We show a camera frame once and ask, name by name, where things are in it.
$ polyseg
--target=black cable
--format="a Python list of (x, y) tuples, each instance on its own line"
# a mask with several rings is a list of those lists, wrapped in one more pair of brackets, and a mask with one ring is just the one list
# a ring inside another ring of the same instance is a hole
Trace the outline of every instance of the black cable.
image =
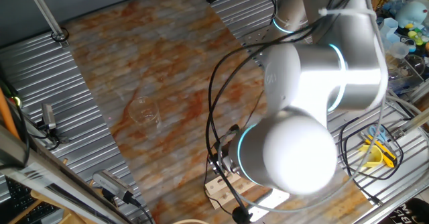
[[(254, 57), (256, 54), (262, 52), (264, 49), (272, 46), (272, 45), (276, 45), (276, 44), (285, 44), (285, 43), (291, 43), (291, 42), (298, 42), (300, 40), (305, 39), (307, 36), (309, 36), (315, 29), (315, 27), (312, 27), (313, 25), (309, 25), (307, 27), (305, 27), (304, 29), (298, 30), (294, 33), (288, 34), (286, 36), (282, 36), (270, 43), (265, 44), (264, 46), (262, 46), (260, 49), (258, 49), (256, 52), (252, 53), (247, 59), (245, 59), (242, 63), (240, 63), (240, 65), (238, 65), (238, 67), (236, 67), (236, 69), (233, 71), (233, 73), (231, 73), (231, 75), (229, 76), (229, 78), (225, 81), (224, 85), (222, 86), (222, 88), (219, 90), (216, 98), (214, 99), (213, 104), (211, 104), (211, 86), (212, 86), (212, 81), (215, 75), (215, 72), (217, 70), (217, 68), (223, 63), (223, 61), (226, 60), (226, 57), (224, 57), (215, 67), (215, 70), (212, 74), (212, 78), (210, 80), (210, 86), (209, 86), (209, 90), (208, 90), (208, 99), (209, 99), (209, 113), (208, 113), (208, 119), (207, 119), (207, 125), (206, 125), (206, 147), (207, 147), (207, 151), (209, 154), (209, 158), (212, 160), (214, 167), (217, 170), (220, 170), (219, 165), (217, 164), (215, 157), (211, 151), (211, 147), (210, 147), (210, 136), (209, 136), (209, 129), (210, 129), (210, 124), (212, 125), (213, 128), (213, 133), (214, 136), (216, 137), (216, 141), (217, 142), (221, 142), (217, 132), (216, 132), (216, 128), (215, 128), (215, 123), (213, 121), (212, 115), (213, 115), (213, 111), (216, 107), (217, 101), (219, 100), (220, 96), (222, 95), (223, 91), (226, 89), (227, 85), (230, 83), (230, 81), (232, 80), (232, 78), (235, 76), (235, 74), (248, 62), (250, 61), (250, 59), (252, 59), (252, 57)], [(297, 38), (295, 40), (291, 40), (289, 42), (281, 42), (281, 40), (286, 39), (290, 36), (299, 34), (305, 30), (308, 30), (308, 33), (304, 34), (302, 37)], [(234, 187), (231, 185), (231, 183), (229, 182), (229, 180), (227, 179), (227, 177), (225, 176), (225, 174), (222, 171), (219, 171), (219, 174), (221, 175), (221, 178), (224, 180), (225, 184), (228, 186), (228, 188), (230, 189), (231, 193), (233, 194), (233, 196), (235, 197), (235, 199), (237, 200), (240, 208), (243, 210), (244, 213), (248, 213), (248, 210), (246, 209), (245, 205), (243, 204), (243, 201), (241, 201), (239, 195), (237, 194), (237, 192), (235, 191)]]
[(255, 112), (255, 110), (256, 110), (256, 108), (257, 108), (257, 105), (259, 104), (259, 101), (261, 100), (262, 94), (263, 94), (263, 90), (261, 91), (261, 94), (260, 94), (260, 95), (259, 95), (259, 97), (257, 98), (257, 101), (256, 101), (256, 104), (255, 104), (255, 107), (253, 108), (252, 112), (250, 112), (250, 115), (249, 115), (249, 117), (247, 118), (247, 121), (246, 121), (246, 123), (244, 124), (243, 128), (245, 128), (245, 127), (247, 126), (247, 124), (249, 123), (250, 118), (252, 117), (252, 114)]
[(32, 136), (34, 138), (37, 138), (37, 139), (47, 139), (47, 138), (49, 138), (49, 136), (37, 136), (37, 135), (34, 135), (34, 134), (30, 134), (30, 136)]
[(49, 151), (55, 150), (61, 144), (60, 138), (57, 135), (53, 135), (53, 137), (56, 140), (56, 143), (54, 147), (48, 149)]
[(152, 221), (152, 218), (149, 216), (149, 214), (147, 213), (147, 211), (141, 206), (141, 204), (139, 203), (137, 205), (137, 207), (140, 208), (140, 210), (143, 211), (143, 213), (145, 213), (145, 216), (147, 217), (147, 219), (149, 220), (150, 224), (154, 224), (154, 222)]
[[(287, 35), (284, 35), (284, 36), (282, 36), (282, 37), (280, 37), (280, 38), (277, 38), (277, 39), (275, 39), (275, 40), (273, 40), (273, 41), (271, 41), (271, 42), (268, 42), (268, 43), (258, 43), (258, 44), (251, 44), (251, 45), (247, 45), (247, 46), (243, 46), (243, 47), (241, 47), (241, 48), (238, 48), (238, 49), (236, 49), (236, 50), (233, 50), (232, 52), (229, 52), (226, 56), (224, 56), (219, 62), (218, 62), (218, 64), (214, 67), (214, 70), (213, 70), (213, 72), (212, 72), (212, 75), (211, 75), (211, 78), (210, 78), (210, 82), (209, 82), (209, 84), (208, 84), (208, 110), (209, 110), (209, 118), (211, 117), (210, 116), (210, 110), (211, 110), (211, 108), (212, 108), (212, 86), (213, 86), (213, 82), (214, 82), (214, 80), (215, 80), (215, 75), (216, 75), (216, 72), (217, 72), (217, 70), (219, 69), (219, 67), (221, 66), (221, 64), (222, 63), (224, 63), (225, 62), (225, 60), (229, 57), (229, 56), (232, 56), (233, 54), (236, 54), (236, 53), (238, 53), (238, 52), (240, 52), (240, 51), (242, 51), (242, 50), (245, 50), (245, 49), (248, 49), (248, 48), (253, 48), (253, 47), (258, 47), (258, 46), (262, 46), (260, 49), (258, 49), (256, 52), (254, 52), (254, 53), (252, 53), (248, 58), (246, 58), (244, 61), (242, 61), (242, 63), (237, 67), (238, 68), (238, 70), (240, 70), (241, 69), (241, 67), (243, 67), (243, 65), (244, 64), (246, 64), (250, 59), (252, 59), (253, 57), (255, 57), (256, 55), (258, 55), (260, 52), (262, 52), (264, 49), (266, 49), (266, 48), (268, 48), (268, 47), (270, 47), (270, 46), (273, 46), (273, 45), (277, 45), (277, 44), (286, 44), (286, 43), (291, 43), (291, 42), (297, 42), (297, 41), (300, 41), (300, 40), (303, 40), (303, 39), (305, 39), (307, 36), (309, 36), (313, 31), (314, 31), (314, 29), (313, 29), (313, 27), (314, 26), (317, 26), (319, 23), (321, 22), (321, 19), (318, 19), (318, 20), (316, 20), (314, 23), (312, 23), (312, 24), (310, 24), (310, 25), (307, 25), (306, 27), (304, 27), (304, 28), (302, 28), (302, 29), (300, 29), (300, 30), (297, 30), (297, 31), (295, 31), (295, 32), (293, 32), (293, 33), (290, 33), (290, 34), (287, 34)], [(300, 34), (300, 33), (302, 33), (302, 32), (305, 32), (305, 31), (307, 31), (307, 30), (310, 30), (310, 32), (308, 32), (306, 35), (304, 35), (304, 36), (302, 36), (301, 38), (298, 38), (298, 39), (295, 39), (295, 40), (292, 40), (292, 41), (289, 41), (289, 42), (283, 42), (282, 40), (285, 40), (286, 38), (289, 38), (289, 37), (291, 37), (291, 36), (294, 36), (294, 35), (296, 35), (296, 34)], [(233, 74), (232, 75), (235, 75), (236, 73), (237, 73), (237, 71), (238, 71), (237, 69), (233, 72)], [(212, 125), (212, 130), (213, 130), (213, 134), (214, 134), (214, 138), (216, 139), (216, 141), (217, 142), (219, 142), (219, 137), (218, 137), (218, 135), (217, 135), (217, 131), (216, 131), (216, 127), (215, 127), (215, 123), (214, 122), (212, 122), (212, 119), (210, 120), (210, 122), (211, 122), (211, 125)]]
[[(268, 42), (268, 43), (260, 43), (260, 44), (253, 44), (253, 45), (248, 45), (248, 46), (245, 46), (245, 47), (243, 47), (243, 48), (239, 48), (239, 49), (236, 49), (236, 50), (234, 50), (234, 51), (232, 51), (232, 52), (230, 52), (229, 54), (227, 54), (224, 58), (222, 58), (222, 60), (221, 61), (219, 61), (219, 63), (215, 66), (215, 68), (214, 68), (214, 70), (213, 70), (213, 73), (212, 73), (212, 76), (211, 76), (211, 78), (210, 78), (210, 82), (209, 82), (209, 84), (208, 84), (208, 110), (209, 110), (209, 113), (208, 113), (208, 122), (207, 122), (207, 127), (209, 127), (210, 126), (210, 124), (212, 125), (212, 130), (213, 130), (213, 134), (214, 134), (214, 138), (216, 139), (216, 141), (217, 142), (220, 142), (220, 140), (219, 140), (219, 137), (218, 137), (218, 135), (217, 135), (217, 131), (216, 131), (216, 127), (215, 127), (215, 123), (214, 123), (214, 121), (213, 121), (213, 119), (212, 119), (212, 114), (213, 114), (213, 111), (214, 111), (214, 107), (215, 107), (215, 105), (217, 104), (217, 101), (219, 100), (219, 98), (220, 98), (220, 95), (223, 93), (223, 91), (225, 90), (225, 88), (227, 87), (227, 85), (229, 84), (229, 82), (232, 80), (232, 78), (235, 76), (235, 74), (248, 62), (248, 61), (250, 61), (250, 59), (252, 59), (253, 57), (255, 57), (256, 55), (258, 55), (260, 52), (262, 52), (263, 50), (265, 50), (266, 48), (268, 48), (268, 47), (270, 47), (270, 46), (273, 46), (273, 45), (277, 45), (277, 44), (287, 44), (287, 43), (292, 43), (292, 42), (298, 42), (298, 41), (300, 41), (300, 40), (303, 40), (303, 39), (305, 39), (307, 36), (309, 36), (315, 29), (316, 29), (316, 26), (319, 24), (319, 22), (320, 22), (320, 20), (321, 19), (318, 19), (317, 21), (315, 21), (313, 24), (311, 24), (311, 25), (307, 25), (306, 27), (304, 27), (304, 28), (302, 28), (302, 29), (300, 29), (300, 30), (297, 30), (296, 32), (293, 32), (293, 33), (290, 33), (290, 34), (287, 34), (287, 35), (285, 35), (285, 36), (282, 36), (282, 37), (280, 37), (280, 38), (277, 38), (276, 40), (274, 40), (274, 41), (272, 41), (272, 42)], [(294, 36), (294, 35), (296, 35), (296, 34), (300, 34), (300, 33), (302, 33), (302, 32), (305, 32), (305, 31), (307, 31), (307, 30), (309, 30), (306, 34), (304, 34), (303, 36), (301, 36), (300, 38), (297, 38), (297, 39), (295, 39), (295, 40), (290, 40), (290, 41), (288, 41), (288, 42), (283, 42), (282, 40), (284, 40), (284, 39), (286, 39), (286, 38), (289, 38), (289, 37), (291, 37), (291, 36)], [(217, 70), (219, 69), (219, 67), (220, 67), (220, 65), (229, 57), (229, 56), (231, 56), (231, 55), (233, 55), (233, 54), (235, 54), (235, 53), (237, 53), (238, 51), (240, 51), (240, 50), (244, 50), (246, 47), (255, 47), (255, 45), (258, 45), (258, 46), (260, 46), (260, 45), (262, 45), (262, 47), (260, 47), (260, 49), (258, 49), (257, 51), (255, 51), (254, 53), (252, 53), (249, 57), (247, 57), (244, 61), (242, 61), (242, 63), (240, 63), (240, 65), (238, 65), (238, 67), (236, 67), (236, 69), (233, 71), (233, 73), (231, 73), (231, 75), (229, 76), (229, 78), (227, 79), (227, 81), (224, 83), (224, 85), (222, 86), (222, 88), (219, 90), (219, 92), (218, 92), (218, 94), (217, 94), (217, 97), (216, 97), (216, 99), (214, 100), (214, 102), (213, 102), (213, 104), (211, 103), (211, 99), (212, 99), (212, 97), (211, 97), (211, 95), (212, 95), (212, 85), (213, 85), (213, 81), (214, 81), (214, 79), (215, 79), (215, 74), (216, 74), (216, 72), (217, 72)], [(209, 141), (209, 138), (208, 138), (208, 136), (206, 136), (206, 145), (207, 145), (207, 148), (209, 148), (209, 146), (210, 146), (210, 141)], [(208, 153), (209, 155), (210, 155), (210, 157), (212, 157), (212, 152), (211, 152), (211, 150), (209, 150), (209, 153)]]
[[(227, 54), (214, 68), (212, 76), (210, 78), (210, 83), (209, 83), (209, 88), (208, 88), (208, 109), (209, 109), (209, 113), (208, 113), (208, 119), (207, 119), (207, 124), (206, 124), (206, 147), (207, 147), (207, 152), (208, 152), (208, 157), (212, 160), (213, 162), (213, 166), (219, 170), (219, 165), (217, 164), (215, 157), (211, 151), (211, 147), (210, 147), (210, 136), (209, 136), (209, 130), (210, 130), (210, 125), (212, 127), (213, 130), (213, 135), (216, 139), (217, 142), (220, 142), (219, 136), (217, 135), (217, 131), (216, 131), (216, 127), (215, 127), (215, 123), (213, 120), (213, 112), (215, 110), (217, 101), (219, 100), (220, 96), (222, 95), (223, 91), (225, 90), (225, 88), (227, 87), (227, 85), (229, 84), (229, 82), (232, 80), (232, 78), (235, 76), (235, 74), (253, 57), (255, 57), (258, 53), (262, 52), (263, 50), (265, 50), (266, 48), (276, 45), (276, 44), (285, 44), (285, 43), (291, 43), (291, 42), (297, 42), (300, 40), (305, 39), (307, 36), (309, 36), (318, 26), (318, 24), (325, 19), (325, 17), (321, 17), (320, 19), (316, 20), (314, 23), (308, 25), (307, 27), (300, 29), (296, 32), (293, 32), (291, 34), (282, 36), (272, 42), (269, 43), (262, 43), (262, 44), (254, 44), (254, 45), (250, 45), (250, 46), (245, 46), (239, 49), (236, 49), (232, 52), (230, 52), (229, 54)], [(283, 42), (282, 40), (285, 40), (286, 38), (289, 38), (291, 36), (294, 36), (296, 34), (300, 34), (301, 32), (305, 32), (306, 30), (308, 30), (308, 33), (304, 34), (304, 36), (295, 39), (295, 40), (291, 40), (289, 42)], [(242, 63), (240, 63), (240, 65), (238, 65), (238, 67), (236, 67), (236, 69), (233, 71), (233, 73), (231, 73), (231, 75), (229, 76), (229, 78), (227, 79), (227, 81), (225, 81), (224, 85), (222, 86), (222, 88), (219, 90), (213, 104), (211, 102), (211, 95), (212, 95), (212, 84), (215, 78), (215, 74), (217, 69), (219, 68), (219, 66), (229, 57), (232, 56), (233, 54), (244, 50), (246, 48), (251, 48), (251, 47), (256, 47), (256, 46), (261, 46), (260, 49), (258, 49), (256, 52), (252, 53), (248, 58), (246, 58)], [(235, 189), (232, 187), (231, 183), (228, 181), (228, 179), (226, 178), (226, 176), (224, 175), (223, 172), (219, 171), (219, 174), (221, 175), (221, 178), (225, 181), (225, 184), (228, 186), (228, 188), (230, 189), (231, 193), (233, 194), (233, 196), (235, 197), (235, 199), (237, 200), (240, 208), (243, 210), (244, 213), (248, 213), (248, 210), (245, 208), (243, 202), (241, 201), (241, 199), (239, 198), (237, 192), (235, 191)]]
[[(349, 176), (352, 176), (351, 171), (356, 172), (356, 170), (355, 170), (355, 169), (352, 169), (352, 168), (350, 167), (350, 165), (349, 165), (349, 160), (348, 160), (348, 157), (347, 157), (347, 154), (348, 154), (348, 150), (347, 150), (347, 141), (348, 141), (348, 139), (349, 139), (350, 137), (354, 136), (355, 134), (359, 133), (360, 131), (364, 130), (365, 128), (367, 128), (367, 127), (369, 127), (369, 126), (371, 126), (371, 125), (375, 125), (375, 124), (377, 124), (377, 123), (370, 123), (370, 124), (367, 124), (367, 125), (365, 125), (365, 126), (361, 127), (361, 128), (360, 128), (360, 129), (358, 129), (357, 131), (354, 131), (353, 133), (351, 133), (349, 136), (347, 136), (347, 137), (346, 137), (345, 142), (344, 142), (344, 145), (343, 145), (343, 133), (344, 133), (344, 130), (346, 129), (346, 127), (347, 127), (348, 125), (350, 125), (351, 123), (355, 122), (355, 121), (356, 121), (356, 120), (358, 120), (358, 119), (359, 119), (359, 118), (357, 117), (357, 118), (355, 118), (355, 119), (353, 119), (353, 120), (349, 121), (349, 122), (348, 122), (348, 123), (346, 123), (346, 124), (343, 126), (343, 128), (341, 128), (341, 130), (340, 130), (339, 151), (340, 151), (341, 157), (342, 157), (342, 159), (343, 159), (343, 162), (344, 162), (344, 164), (345, 164), (345, 166), (346, 166), (347, 174), (348, 174)], [(386, 132), (390, 135), (390, 138), (391, 138), (391, 139), (395, 142), (395, 144), (397, 145), (397, 147), (398, 147), (398, 149), (399, 149), (399, 151), (400, 151), (400, 153), (401, 153), (400, 160), (399, 160), (399, 162), (398, 162), (397, 166), (395, 167), (395, 169), (393, 170), (393, 172), (392, 172), (389, 176), (387, 176), (387, 177), (380, 178), (380, 177), (372, 176), (372, 175), (370, 175), (370, 174), (365, 174), (365, 173), (362, 173), (362, 172), (359, 172), (359, 174), (361, 174), (361, 175), (363, 175), (363, 176), (366, 176), (367, 178), (372, 178), (372, 179), (376, 179), (376, 180), (387, 180), (387, 179), (391, 178), (391, 177), (392, 177), (392, 176), (397, 172), (397, 170), (399, 169), (399, 167), (402, 165), (402, 161), (404, 160), (404, 151), (402, 150), (402, 147), (398, 144), (398, 142), (393, 138), (393, 136), (392, 136), (391, 132), (386, 128), (386, 126), (384, 126), (383, 124), (381, 124), (381, 126), (382, 126), (382, 127), (384, 127), (384, 129), (386, 129)], [(369, 199), (370, 199), (370, 200), (372, 200), (372, 201), (373, 201), (374, 203), (376, 203), (376, 204), (380, 204), (380, 203), (381, 203), (380, 199), (378, 199), (377, 197), (373, 196), (372, 194), (369, 194), (369, 193), (368, 193), (368, 192), (367, 192), (367, 191), (366, 191), (362, 186), (360, 186), (360, 185), (359, 185), (359, 183), (358, 183), (356, 180), (353, 180), (353, 181), (355, 182), (356, 186), (357, 186), (357, 187), (358, 187), (362, 192), (364, 192), (364, 193), (369, 197)]]
[[(348, 142), (348, 140), (349, 140), (349, 138), (350, 137), (352, 137), (352, 136), (354, 136), (354, 135), (356, 135), (357, 133), (359, 133), (360, 131), (362, 131), (362, 130), (364, 130), (365, 128), (367, 128), (367, 127), (369, 127), (369, 126), (371, 126), (371, 125), (375, 125), (375, 124), (377, 124), (377, 123), (369, 123), (369, 124), (367, 124), (367, 125), (365, 125), (365, 126), (363, 126), (363, 127), (361, 127), (360, 129), (358, 129), (357, 131), (354, 131), (353, 133), (351, 133), (349, 136), (347, 136), (346, 138), (345, 138), (345, 140), (344, 140), (344, 144), (343, 144), (343, 146), (341, 147), (341, 153), (342, 153), (342, 155), (343, 155), (343, 160), (345, 160), (345, 165), (346, 165), (346, 167), (347, 167), (347, 172), (349, 173), (349, 174), (351, 174), (351, 171), (353, 171), (353, 172), (355, 172), (356, 170), (355, 169), (353, 169), (353, 168), (351, 168), (350, 166), (349, 166), (349, 160), (348, 160), (348, 157), (347, 157), (347, 154), (348, 154), (348, 150), (347, 150), (347, 142)], [(400, 160), (399, 160), (399, 162), (397, 163), (397, 166), (393, 169), (393, 172), (391, 173), (391, 174), (389, 174), (387, 177), (382, 177), (382, 178), (380, 178), (380, 177), (375, 177), (375, 176), (372, 176), (372, 175), (370, 175), (370, 174), (366, 174), (366, 173), (362, 173), (362, 172), (359, 172), (359, 174), (361, 174), (361, 175), (363, 175), (363, 176), (366, 176), (366, 177), (368, 177), (368, 178), (372, 178), (372, 179), (375, 179), (375, 180), (388, 180), (389, 178), (391, 178), (396, 172), (397, 172), (397, 170), (399, 169), (399, 167), (402, 165), (402, 162), (403, 162), (403, 160), (404, 160), (404, 151), (402, 150), (402, 147), (398, 144), (398, 142), (393, 138), (393, 136), (392, 136), (392, 134), (390, 133), (390, 131), (386, 128), (386, 126), (384, 126), (383, 124), (381, 124), (381, 126), (382, 127), (384, 127), (384, 129), (386, 129), (386, 132), (390, 135), (390, 138), (393, 140), (393, 142), (395, 142), (395, 145), (397, 146), (397, 148), (399, 149), (399, 151), (400, 151)], [(343, 141), (343, 135), (342, 135), (342, 132), (340, 132), (340, 145), (342, 145), (342, 141)]]
[(226, 214), (228, 214), (228, 215), (231, 215), (231, 216), (232, 216), (233, 214), (232, 214), (232, 213), (230, 213), (229, 211), (225, 210), (225, 208), (223, 208), (223, 206), (221, 205), (221, 203), (220, 203), (218, 200), (216, 200), (216, 199), (214, 199), (214, 198), (211, 198), (211, 197), (209, 197), (209, 196), (207, 195), (207, 192), (206, 192), (207, 171), (208, 171), (208, 154), (207, 154), (207, 160), (206, 160), (206, 174), (204, 175), (204, 183), (203, 183), (203, 185), (202, 185), (202, 190), (204, 191), (204, 194), (206, 195), (206, 197), (207, 197), (207, 198), (209, 198), (210, 200), (212, 200), (212, 201), (216, 202), (216, 203), (221, 207), (221, 209), (222, 209)]

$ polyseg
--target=metal rod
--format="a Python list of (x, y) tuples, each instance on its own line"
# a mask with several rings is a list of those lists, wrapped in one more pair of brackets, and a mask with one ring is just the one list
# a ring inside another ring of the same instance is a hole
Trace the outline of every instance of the metal rod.
[(46, 5), (45, 1), (34, 0), (34, 2), (38, 6), (40, 12), (42, 12), (42, 15), (45, 17), (45, 20), (48, 22), (49, 27), (51, 27), (52, 31), (54, 32), (54, 36), (58, 38), (63, 37), (64, 39), (64, 33), (62, 32), (61, 27), (58, 25), (57, 21), (55, 20), (54, 16), (49, 10), (49, 7)]
[(421, 125), (427, 123), (429, 121), (429, 108), (424, 110), (421, 114), (415, 116), (411, 121), (404, 124), (403, 127), (401, 127), (402, 131), (405, 133), (409, 133), (416, 128), (420, 127)]

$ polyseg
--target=blue plush toy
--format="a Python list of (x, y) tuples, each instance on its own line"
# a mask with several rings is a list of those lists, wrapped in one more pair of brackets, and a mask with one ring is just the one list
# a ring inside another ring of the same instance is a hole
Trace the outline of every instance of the blue plush toy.
[(428, 9), (423, 3), (413, 1), (404, 5), (396, 14), (395, 19), (399, 27), (412, 30), (422, 26), (427, 14)]

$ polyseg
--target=wooden block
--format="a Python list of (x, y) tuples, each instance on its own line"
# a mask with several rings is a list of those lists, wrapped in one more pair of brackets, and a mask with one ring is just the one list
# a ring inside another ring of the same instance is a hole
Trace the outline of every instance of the wooden block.
[[(240, 178), (241, 177), (238, 174), (227, 174), (227, 179), (231, 184), (239, 180)], [(227, 187), (227, 184), (225, 184), (222, 177), (220, 176), (206, 184), (207, 193), (209, 195), (214, 195), (216, 192), (222, 190), (225, 187)]]
[[(233, 183), (231, 183), (232, 184), (232, 186), (234, 187), (234, 189), (239, 193), (239, 194), (242, 194), (242, 193), (244, 193), (245, 191), (247, 191), (247, 190), (249, 190), (250, 188), (252, 188), (252, 187), (254, 187), (255, 186), (255, 183), (253, 183), (253, 182), (250, 182), (250, 181), (248, 181), (248, 180), (246, 180), (246, 179), (244, 179), (244, 178), (240, 178), (240, 176), (238, 176), (239, 177), (239, 179), (238, 180), (236, 180), (236, 181), (234, 181)], [(216, 199), (222, 206), (224, 205), (224, 204), (226, 204), (226, 203), (228, 203), (229, 201), (231, 201), (231, 200), (233, 200), (234, 199), (234, 196), (233, 196), (233, 194), (231, 193), (231, 191), (229, 190), (229, 188), (227, 187), (227, 185), (225, 184), (225, 183), (223, 183), (224, 184), (224, 188), (222, 188), (222, 189), (220, 189), (220, 190), (218, 190), (217, 192), (214, 192), (213, 194), (210, 194), (210, 193), (207, 193), (207, 195), (210, 197), (210, 198), (213, 198), (213, 199)], [(216, 201), (214, 201), (214, 200), (211, 200), (211, 199), (209, 199), (210, 200), (210, 202), (212, 203), (212, 205), (213, 205), (213, 207), (215, 208), (215, 209), (217, 209), (217, 208), (219, 208), (220, 206), (219, 206), (219, 204), (216, 202)]]

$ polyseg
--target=corrugated metal sheet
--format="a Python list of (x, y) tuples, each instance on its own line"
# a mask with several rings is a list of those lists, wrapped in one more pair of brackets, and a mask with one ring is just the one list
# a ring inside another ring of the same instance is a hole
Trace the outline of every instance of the corrugated metal sheet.
[(237, 39), (269, 25), (273, 14), (271, 0), (218, 0), (211, 7)]
[[(131, 184), (137, 200), (145, 203), (69, 50), (63, 50), (50, 34), (43, 34), (0, 50), (0, 63), (32, 121), (41, 120), (41, 103), (52, 104), (58, 132), (70, 140), (53, 151), (56, 157), (68, 158), (67, 166), (87, 182), (97, 170), (111, 171)], [(2, 176), (0, 202), (8, 198)], [(117, 201), (130, 219), (145, 219), (138, 208)], [(58, 211), (44, 223), (57, 223), (61, 216)]]

